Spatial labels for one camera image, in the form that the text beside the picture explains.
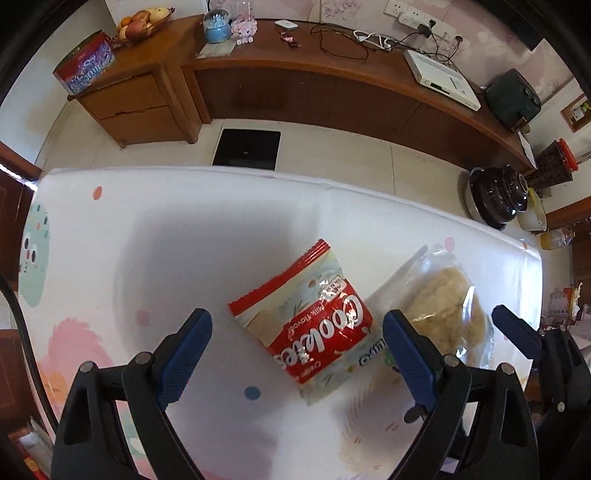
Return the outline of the red round gift tin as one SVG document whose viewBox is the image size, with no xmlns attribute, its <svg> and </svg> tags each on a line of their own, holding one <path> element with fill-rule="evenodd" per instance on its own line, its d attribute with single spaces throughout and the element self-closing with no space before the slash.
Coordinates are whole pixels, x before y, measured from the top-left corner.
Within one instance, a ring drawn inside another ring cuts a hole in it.
<svg viewBox="0 0 591 480">
<path fill-rule="evenodd" d="M 109 37 L 100 30 L 74 47 L 55 67 L 53 76 L 69 95 L 78 95 L 114 62 Z"/>
</svg>

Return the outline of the red white cookies packet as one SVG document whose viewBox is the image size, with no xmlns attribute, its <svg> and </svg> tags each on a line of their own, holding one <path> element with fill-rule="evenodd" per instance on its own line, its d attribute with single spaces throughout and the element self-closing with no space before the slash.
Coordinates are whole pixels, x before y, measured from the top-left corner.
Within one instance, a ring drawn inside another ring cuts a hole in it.
<svg viewBox="0 0 591 480">
<path fill-rule="evenodd" d="M 308 405 L 339 389 L 386 349 L 370 308 L 322 239 L 228 307 L 294 379 Z"/>
</svg>

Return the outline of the dark green air fryer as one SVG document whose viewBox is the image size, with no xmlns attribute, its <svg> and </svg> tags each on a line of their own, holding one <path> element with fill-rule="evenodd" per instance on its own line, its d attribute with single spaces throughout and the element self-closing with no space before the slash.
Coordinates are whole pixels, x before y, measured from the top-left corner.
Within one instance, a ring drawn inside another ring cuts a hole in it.
<svg viewBox="0 0 591 480">
<path fill-rule="evenodd" d="M 491 113 L 512 132 L 521 130 L 541 112 L 538 94 L 516 69 L 498 76 L 484 94 Z"/>
</svg>

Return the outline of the blue snow globe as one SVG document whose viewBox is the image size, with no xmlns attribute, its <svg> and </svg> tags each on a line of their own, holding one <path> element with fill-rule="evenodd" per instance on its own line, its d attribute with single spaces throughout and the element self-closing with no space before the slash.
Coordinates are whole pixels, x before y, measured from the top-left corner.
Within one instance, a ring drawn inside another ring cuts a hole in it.
<svg viewBox="0 0 591 480">
<path fill-rule="evenodd" d="M 230 17 L 224 9 L 209 10 L 204 15 L 204 36 L 209 44 L 228 41 L 231 36 Z"/>
</svg>

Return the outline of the pink plush figurine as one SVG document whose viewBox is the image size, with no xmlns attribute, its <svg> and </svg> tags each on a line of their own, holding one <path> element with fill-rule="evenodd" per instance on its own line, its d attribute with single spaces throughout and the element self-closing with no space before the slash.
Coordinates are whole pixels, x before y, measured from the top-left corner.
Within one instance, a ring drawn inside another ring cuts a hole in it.
<svg viewBox="0 0 591 480">
<path fill-rule="evenodd" d="M 257 21 L 252 1 L 235 1 L 231 7 L 231 35 L 236 44 L 252 43 L 256 31 Z"/>
</svg>

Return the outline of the square rice cracker packet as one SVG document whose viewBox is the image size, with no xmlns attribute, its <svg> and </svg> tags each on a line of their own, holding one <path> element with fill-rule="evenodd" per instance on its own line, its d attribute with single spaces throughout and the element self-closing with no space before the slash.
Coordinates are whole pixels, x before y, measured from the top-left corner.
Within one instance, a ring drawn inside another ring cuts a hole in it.
<svg viewBox="0 0 591 480">
<path fill-rule="evenodd" d="M 470 367 L 490 365 L 489 315 L 455 255 L 441 245 L 421 247 L 370 295 L 368 306 L 378 322 L 391 310 L 402 311 L 443 355 L 454 354 Z"/>
</svg>

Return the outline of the fruit bowl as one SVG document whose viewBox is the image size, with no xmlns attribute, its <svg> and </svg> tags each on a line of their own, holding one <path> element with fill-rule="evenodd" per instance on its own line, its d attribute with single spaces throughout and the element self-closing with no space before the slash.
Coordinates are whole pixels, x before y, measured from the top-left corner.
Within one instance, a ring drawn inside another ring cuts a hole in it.
<svg viewBox="0 0 591 480">
<path fill-rule="evenodd" d="M 117 24 L 117 33 L 109 39 L 110 44 L 119 48 L 142 42 L 161 30 L 174 12 L 174 7 L 154 7 L 123 17 Z"/>
</svg>

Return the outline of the white set-top box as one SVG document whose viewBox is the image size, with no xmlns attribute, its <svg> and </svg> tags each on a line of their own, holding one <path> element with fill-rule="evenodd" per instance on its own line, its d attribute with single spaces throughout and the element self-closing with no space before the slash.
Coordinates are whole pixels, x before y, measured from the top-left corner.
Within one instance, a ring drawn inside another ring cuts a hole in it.
<svg viewBox="0 0 591 480">
<path fill-rule="evenodd" d="M 462 74 L 413 50 L 406 50 L 404 58 L 420 85 L 453 99 L 473 111 L 481 109 L 481 103 L 475 91 Z"/>
</svg>

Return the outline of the red lidded tall canister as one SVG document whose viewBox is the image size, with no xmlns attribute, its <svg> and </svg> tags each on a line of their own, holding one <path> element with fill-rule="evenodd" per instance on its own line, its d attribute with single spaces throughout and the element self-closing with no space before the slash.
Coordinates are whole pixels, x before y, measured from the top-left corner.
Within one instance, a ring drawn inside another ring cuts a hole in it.
<svg viewBox="0 0 591 480">
<path fill-rule="evenodd" d="M 567 142 L 560 138 L 535 157 L 537 169 L 525 176 L 534 190 L 542 190 L 573 180 L 579 168 Z"/>
</svg>

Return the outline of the black floor scale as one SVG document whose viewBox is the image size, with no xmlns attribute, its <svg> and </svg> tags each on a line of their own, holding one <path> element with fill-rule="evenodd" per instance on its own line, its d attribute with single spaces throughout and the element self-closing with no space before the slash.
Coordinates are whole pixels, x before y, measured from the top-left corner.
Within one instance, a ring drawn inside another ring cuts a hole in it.
<svg viewBox="0 0 591 480">
<path fill-rule="evenodd" d="M 280 131 L 223 129 L 213 166 L 274 170 L 280 150 Z"/>
</svg>

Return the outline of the white wall power strip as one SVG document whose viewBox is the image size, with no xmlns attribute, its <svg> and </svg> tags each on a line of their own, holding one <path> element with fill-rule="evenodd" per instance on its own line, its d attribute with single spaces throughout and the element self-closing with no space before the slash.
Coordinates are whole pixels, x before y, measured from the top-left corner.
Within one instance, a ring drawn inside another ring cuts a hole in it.
<svg viewBox="0 0 591 480">
<path fill-rule="evenodd" d="M 389 0 L 384 8 L 384 14 L 396 18 L 401 25 L 415 30 L 420 25 L 430 27 L 437 40 L 453 42 L 458 35 L 457 30 L 451 25 L 405 1 Z"/>
</svg>

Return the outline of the wooden tv cabinet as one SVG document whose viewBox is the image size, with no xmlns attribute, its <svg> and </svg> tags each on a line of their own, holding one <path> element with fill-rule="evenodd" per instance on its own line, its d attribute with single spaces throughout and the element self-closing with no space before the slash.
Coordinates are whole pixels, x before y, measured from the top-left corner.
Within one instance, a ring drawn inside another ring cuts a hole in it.
<svg viewBox="0 0 591 480">
<path fill-rule="evenodd" d="M 78 102 L 120 146 L 197 141 L 215 119 L 301 123 L 397 143 L 470 169 L 530 169 L 515 133 L 487 109 L 473 111 L 421 86 L 403 54 L 363 53 L 332 31 L 297 28 L 288 46 L 269 20 L 252 44 L 200 58 L 198 16 L 167 22 L 131 47 Z"/>
</svg>

